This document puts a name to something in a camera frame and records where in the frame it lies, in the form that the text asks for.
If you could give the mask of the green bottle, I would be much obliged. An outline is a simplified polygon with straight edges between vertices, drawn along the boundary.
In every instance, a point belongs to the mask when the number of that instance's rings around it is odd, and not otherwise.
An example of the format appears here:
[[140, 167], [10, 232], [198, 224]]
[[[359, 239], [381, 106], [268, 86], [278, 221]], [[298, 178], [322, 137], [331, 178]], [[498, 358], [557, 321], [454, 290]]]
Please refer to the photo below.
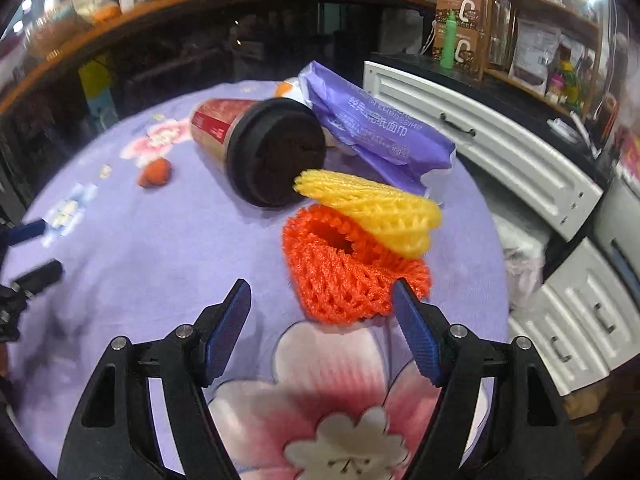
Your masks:
[[442, 52], [440, 52], [439, 65], [446, 70], [454, 67], [454, 49], [456, 48], [457, 20], [454, 10], [450, 10], [446, 19]]

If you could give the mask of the orange foam fruit net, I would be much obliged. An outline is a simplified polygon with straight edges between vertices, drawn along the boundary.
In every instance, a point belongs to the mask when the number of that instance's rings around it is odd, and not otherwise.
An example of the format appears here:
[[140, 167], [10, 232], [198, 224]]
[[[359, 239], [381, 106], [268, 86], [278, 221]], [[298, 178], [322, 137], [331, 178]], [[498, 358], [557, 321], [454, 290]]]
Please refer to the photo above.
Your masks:
[[322, 205], [299, 209], [282, 229], [282, 250], [303, 311], [328, 325], [389, 316], [390, 290], [403, 278], [421, 299], [431, 290], [422, 259], [407, 259]]

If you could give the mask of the wooden shelf rack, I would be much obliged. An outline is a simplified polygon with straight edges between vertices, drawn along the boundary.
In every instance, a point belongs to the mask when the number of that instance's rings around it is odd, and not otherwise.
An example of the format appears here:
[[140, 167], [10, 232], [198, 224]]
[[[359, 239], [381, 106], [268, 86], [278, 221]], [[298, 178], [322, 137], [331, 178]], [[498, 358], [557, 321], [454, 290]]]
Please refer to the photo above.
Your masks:
[[585, 119], [596, 93], [600, 23], [549, 0], [487, 0], [480, 73]]

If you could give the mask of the small orange peel piece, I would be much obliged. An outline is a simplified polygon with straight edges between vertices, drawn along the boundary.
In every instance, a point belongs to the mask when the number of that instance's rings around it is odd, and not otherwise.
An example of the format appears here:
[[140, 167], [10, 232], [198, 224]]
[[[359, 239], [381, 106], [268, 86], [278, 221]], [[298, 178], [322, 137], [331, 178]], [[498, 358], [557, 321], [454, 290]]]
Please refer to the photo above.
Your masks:
[[140, 188], [159, 188], [169, 182], [171, 174], [171, 163], [166, 158], [158, 158], [142, 169], [138, 177], [138, 185]]

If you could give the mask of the purple tissue pack wrapper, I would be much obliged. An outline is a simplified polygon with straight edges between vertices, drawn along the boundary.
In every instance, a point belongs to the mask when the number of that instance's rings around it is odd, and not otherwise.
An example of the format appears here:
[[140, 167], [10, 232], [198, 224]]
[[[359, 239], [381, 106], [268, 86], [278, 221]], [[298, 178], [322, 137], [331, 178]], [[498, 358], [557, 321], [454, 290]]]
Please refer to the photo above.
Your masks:
[[339, 144], [390, 185], [444, 201], [457, 161], [454, 142], [317, 62], [303, 68], [297, 80], [304, 103]]

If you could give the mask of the brown coffee box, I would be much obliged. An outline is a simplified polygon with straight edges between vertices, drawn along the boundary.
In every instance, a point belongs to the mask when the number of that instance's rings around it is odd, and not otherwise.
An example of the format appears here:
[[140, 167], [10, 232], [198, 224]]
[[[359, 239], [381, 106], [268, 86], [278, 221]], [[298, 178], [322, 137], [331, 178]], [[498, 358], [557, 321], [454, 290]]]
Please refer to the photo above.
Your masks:
[[470, 74], [476, 74], [480, 70], [485, 3], [486, 0], [436, 0], [433, 58], [440, 59], [446, 19], [449, 11], [454, 10], [457, 20], [454, 67]]

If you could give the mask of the red paper coffee cup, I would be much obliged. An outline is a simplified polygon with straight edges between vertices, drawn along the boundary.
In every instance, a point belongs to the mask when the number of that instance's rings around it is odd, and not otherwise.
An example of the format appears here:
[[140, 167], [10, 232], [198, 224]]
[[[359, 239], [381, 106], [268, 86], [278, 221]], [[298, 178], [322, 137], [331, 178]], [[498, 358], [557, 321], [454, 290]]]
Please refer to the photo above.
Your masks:
[[326, 138], [316, 115], [289, 98], [209, 99], [189, 117], [192, 139], [242, 200], [260, 208], [299, 203], [295, 179], [321, 169]]

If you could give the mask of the yellow foam fruit net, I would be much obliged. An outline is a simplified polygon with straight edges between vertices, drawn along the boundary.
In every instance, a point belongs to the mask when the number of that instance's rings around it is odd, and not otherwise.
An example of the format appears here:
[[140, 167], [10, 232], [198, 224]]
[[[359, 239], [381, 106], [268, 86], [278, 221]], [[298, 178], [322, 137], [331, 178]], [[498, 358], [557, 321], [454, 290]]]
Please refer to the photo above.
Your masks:
[[295, 178], [294, 190], [354, 220], [384, 247], [408, 259], [428, 252], [431, 232], [442, 224], [442, 211], [432, 200], [353, 174], [305, 170]]

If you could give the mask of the white drawer cabinet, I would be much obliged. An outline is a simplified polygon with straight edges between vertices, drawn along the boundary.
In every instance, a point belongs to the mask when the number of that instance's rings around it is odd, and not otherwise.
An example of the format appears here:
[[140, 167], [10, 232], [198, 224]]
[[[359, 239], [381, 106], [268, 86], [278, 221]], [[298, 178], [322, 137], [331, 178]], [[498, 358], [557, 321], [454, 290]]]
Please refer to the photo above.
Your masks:
[[456, 144], [494, 217], [509, 332], [531, 339], [569, 394], [639, 354], [639, 191], [503, 88], [377, 56], [363, 87]]

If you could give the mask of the dark glass display counter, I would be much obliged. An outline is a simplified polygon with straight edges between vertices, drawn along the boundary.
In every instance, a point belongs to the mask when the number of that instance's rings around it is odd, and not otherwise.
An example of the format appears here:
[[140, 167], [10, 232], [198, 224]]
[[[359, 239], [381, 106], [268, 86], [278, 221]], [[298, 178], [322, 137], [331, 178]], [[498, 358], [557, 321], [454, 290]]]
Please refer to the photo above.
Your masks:
[[351, 81], [392, 40], [418, 44], [430, 0], [155, 0], [28, 56], [1, 92], [1, 187], [20, 208], [101, 132], [140, 110], [317, 60]]

